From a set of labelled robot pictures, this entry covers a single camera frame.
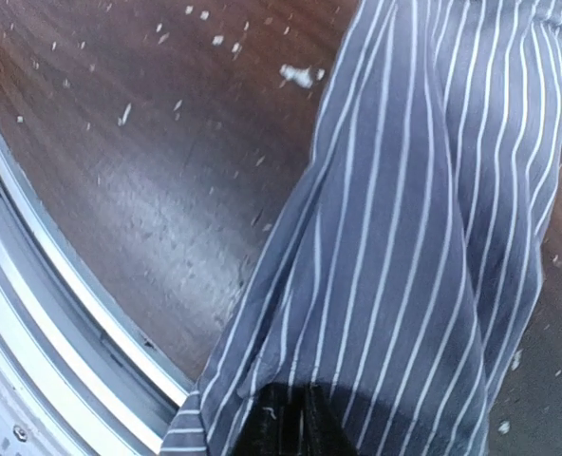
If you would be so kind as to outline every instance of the debris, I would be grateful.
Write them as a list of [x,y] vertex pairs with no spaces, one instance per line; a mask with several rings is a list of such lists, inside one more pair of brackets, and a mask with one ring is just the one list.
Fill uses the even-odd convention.
[[128,104],[124,112],[122,113],[122,117],[119,118],[119,126],[123,126],[127,124],[127,118],[129,117],[130,112],[131,112],[131,104]]
[[294,68],[290,65],[283,65],[281,69],[279,69],[279,74],[281,74],[286,81],[294,81],[302,88],[312,87],[313,81],[310,75],[310,67]]
[[507,435],[510,429],[511,429],[511,424],[509,423],[509,421],[505,420],[502,423],[500,423],[500,426],[498,427],[498,432],[500,432],[502,435]]
[[164,35],[161,35],[159,38],[159,44],[162,45],[164,42],[166,42],[169,39],[169,32],[165,33]]
[[511,362],[511,370],[512,371],[516,371],[517,368],[519,367],[519,364],[521,363],[521,354],[522,353],[523,353],[523,350],[518,350],[513,355],[513,361]]

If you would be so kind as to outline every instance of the wooden floor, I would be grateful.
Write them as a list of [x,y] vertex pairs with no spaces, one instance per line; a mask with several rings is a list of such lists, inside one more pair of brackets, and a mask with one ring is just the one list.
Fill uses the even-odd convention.
[[[355,4],[0,0],[12,153],[102,284],[192,378],[304,169]],[[313,87],[285,84],[282,65],[311,67]],[[562,175],[543,249],[493,454],[562,455]]]

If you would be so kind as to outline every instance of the trousers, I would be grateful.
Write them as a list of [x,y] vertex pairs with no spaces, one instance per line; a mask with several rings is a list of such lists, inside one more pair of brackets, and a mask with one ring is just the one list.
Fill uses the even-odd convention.
[[542,284],[562,0],[363,0],[308,169],[162,454],[230,454],[318,385],[365,455],[479,455]]

